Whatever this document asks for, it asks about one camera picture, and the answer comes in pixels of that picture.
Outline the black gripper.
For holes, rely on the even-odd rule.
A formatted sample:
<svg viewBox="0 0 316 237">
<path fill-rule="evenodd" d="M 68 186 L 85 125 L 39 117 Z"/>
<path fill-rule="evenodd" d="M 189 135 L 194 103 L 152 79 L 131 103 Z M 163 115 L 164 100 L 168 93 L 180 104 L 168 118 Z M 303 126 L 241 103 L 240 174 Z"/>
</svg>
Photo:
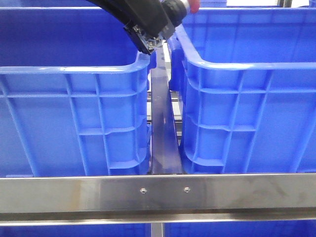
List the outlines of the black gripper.
<svg viewBox="0 0 316 237">
<path fill-rule="evenodd" d="M 175 32 L 176 1 L 174 0 L 92 0 L 130 28 L 138 26 L 150 37 L 170 38 Z"/>
</svg>

